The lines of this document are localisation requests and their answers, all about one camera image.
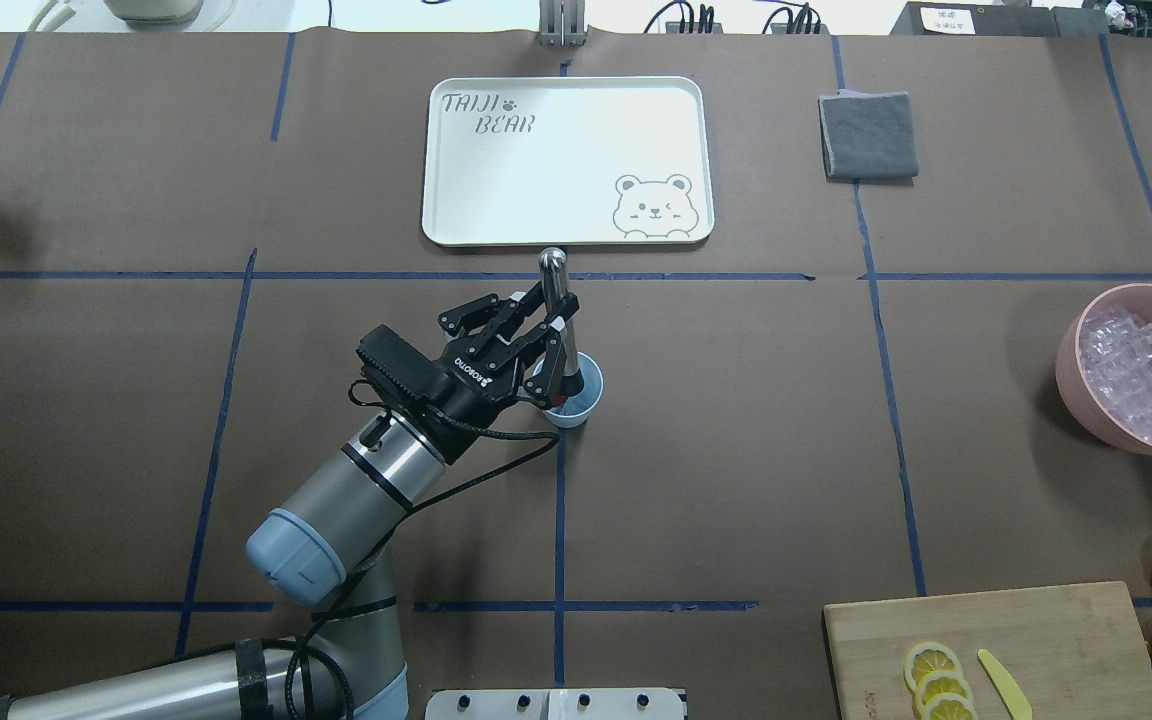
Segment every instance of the lemon slice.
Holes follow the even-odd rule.
[[[972,703],[960,694],[939,694],[923,708],[922,720],[980,720]]]
[[[923,675],[937,670],[954,670],[961,675],[963,664],[958,661],[958,655],[954,655],[954,651],[938,642],[918,643],[905,653],[905,684],[909,685],[909,692],[918,689]]]
[[[968,684],[958,670],[934,670],[934,673],[923,675],[923,680],[918,682],[918,689],[914,691],[914,706],[919,714],[939,694],[955,694],[967,698],[969,703],[972,702],[972,685]]]

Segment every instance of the knife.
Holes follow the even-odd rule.
[[[1002,703],[1007,706],[1007,714],[1011,715],[1011,720],[1034,720],[1034,711],[1029,707],[1025,694],[1020,691],[1020,685],[1016,684],[1011,674],[1007,673],[1002,662],[999,662],[996,657],[987,650],[977,651],[977,659],[980,660],[984,673],[990,675],[990,682],[998,690],[998,696],[1002,697]]]

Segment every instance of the white label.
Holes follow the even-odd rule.
[[[923,28],[945,35],[975,35],[972,10],[923,8]]]

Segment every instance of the blue joint cap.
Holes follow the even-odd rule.
[[[247,538],[247,556],[265,579],[301,605],[314,607],[344,582],[344,564],[323,536],[282,507]]]

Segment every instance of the bear face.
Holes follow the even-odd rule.
[[[691,181],[687,176],[668,176],[664,181],[644,182],[635,176],[616,181],[621,202],[612,213],[612,222],[627,238],[691,237],[700,214],[691,205]]]

